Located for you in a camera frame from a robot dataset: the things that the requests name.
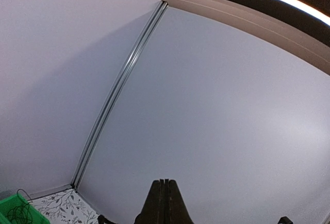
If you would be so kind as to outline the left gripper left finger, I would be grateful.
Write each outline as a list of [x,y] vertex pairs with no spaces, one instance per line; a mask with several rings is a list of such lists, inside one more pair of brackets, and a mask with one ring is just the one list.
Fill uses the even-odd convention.
[[164,179],[154,180],[141,212],[134,223],[163,223],[164,221]]

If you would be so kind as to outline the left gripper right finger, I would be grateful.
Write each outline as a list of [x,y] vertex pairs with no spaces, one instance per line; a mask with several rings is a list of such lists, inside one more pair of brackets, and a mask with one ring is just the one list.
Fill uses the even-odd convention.
[[164,181],[164,223],[193,224],[175,180]]

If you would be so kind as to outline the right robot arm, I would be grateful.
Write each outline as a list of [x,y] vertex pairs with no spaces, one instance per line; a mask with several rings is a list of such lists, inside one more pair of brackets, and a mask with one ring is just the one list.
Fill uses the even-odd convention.
[[283,216],[279,219],[278,224],[293,224],[293,221],[287,216]]

